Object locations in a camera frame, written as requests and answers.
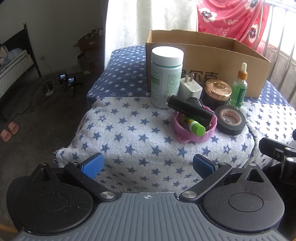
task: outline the green glue stick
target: green glue stick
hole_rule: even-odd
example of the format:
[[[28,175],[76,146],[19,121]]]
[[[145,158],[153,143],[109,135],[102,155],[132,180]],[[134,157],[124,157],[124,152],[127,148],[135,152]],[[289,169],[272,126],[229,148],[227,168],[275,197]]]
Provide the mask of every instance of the green glue stick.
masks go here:
[[[186,115],[179,116],[179,123],[186,129],[196,134],[198,137],[201,137],[205,134],[205,127],[199,124],[197,121],[187,117]]]

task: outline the white plastic jar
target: white plastic jar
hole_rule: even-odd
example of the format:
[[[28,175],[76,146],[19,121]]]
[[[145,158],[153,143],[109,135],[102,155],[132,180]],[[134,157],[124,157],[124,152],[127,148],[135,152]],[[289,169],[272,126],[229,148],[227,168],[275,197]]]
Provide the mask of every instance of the white plastic jar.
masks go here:
[[[167,108],[169,95],[178,95],[184,52],[170,46],[152,49],[151,102],[158,108]]]

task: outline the gray ribbed surface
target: gray ribbed surface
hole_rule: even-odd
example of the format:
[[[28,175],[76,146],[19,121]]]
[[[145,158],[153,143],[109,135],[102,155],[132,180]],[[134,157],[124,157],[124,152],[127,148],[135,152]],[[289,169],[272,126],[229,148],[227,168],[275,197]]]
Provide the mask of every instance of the gray ribbed surface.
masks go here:
[[[119,200],[100,204],[88,222],[61,235],[41,237],[19,233],[14,241],[279,241],[274,230],[238,235],[210,223],[197,205],[178,201],[174,194],[123,193]]]

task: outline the plug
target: plug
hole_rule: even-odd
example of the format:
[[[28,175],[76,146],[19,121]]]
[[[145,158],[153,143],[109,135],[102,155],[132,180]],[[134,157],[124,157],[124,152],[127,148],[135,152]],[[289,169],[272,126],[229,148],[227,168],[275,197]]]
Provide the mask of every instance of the plug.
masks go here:
[[[190,79],[188,75],[180,81],[178,97],[187,100],[189,97],[200,98],[202,87],[193,79],[194,74],[191,74]]]

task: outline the dropper bottle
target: dropper bottle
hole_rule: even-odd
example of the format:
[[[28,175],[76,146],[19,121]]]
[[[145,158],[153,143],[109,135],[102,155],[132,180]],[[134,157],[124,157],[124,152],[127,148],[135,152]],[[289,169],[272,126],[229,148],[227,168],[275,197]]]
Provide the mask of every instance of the dropper bottle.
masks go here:
[[[248,83],[247,64],[242,63],[241,70],[237,74],[237,78],[233,82],[232,94],[229,98],[228,104],[240,108],[243,105],[244,97],[246,95]]]

